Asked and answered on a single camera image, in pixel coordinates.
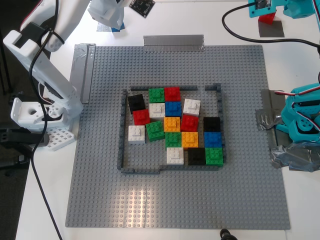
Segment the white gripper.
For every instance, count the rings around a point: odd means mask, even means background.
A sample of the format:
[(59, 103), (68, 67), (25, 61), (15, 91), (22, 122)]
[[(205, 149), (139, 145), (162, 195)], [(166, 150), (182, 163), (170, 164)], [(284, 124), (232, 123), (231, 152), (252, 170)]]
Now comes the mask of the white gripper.
[(124, 21), (124, 7), (123, 0), (92, 0), (88, 12), (95, 21), (120, 29)]

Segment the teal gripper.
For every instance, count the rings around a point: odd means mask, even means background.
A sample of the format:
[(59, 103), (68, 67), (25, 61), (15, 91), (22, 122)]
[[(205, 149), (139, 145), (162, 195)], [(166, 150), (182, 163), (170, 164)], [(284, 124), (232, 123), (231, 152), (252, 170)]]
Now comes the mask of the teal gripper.
[(320, 18), (319, 0), (287, 0), (284, 5), (283, 14), (292, 19), (307, 18), (315, 14)]

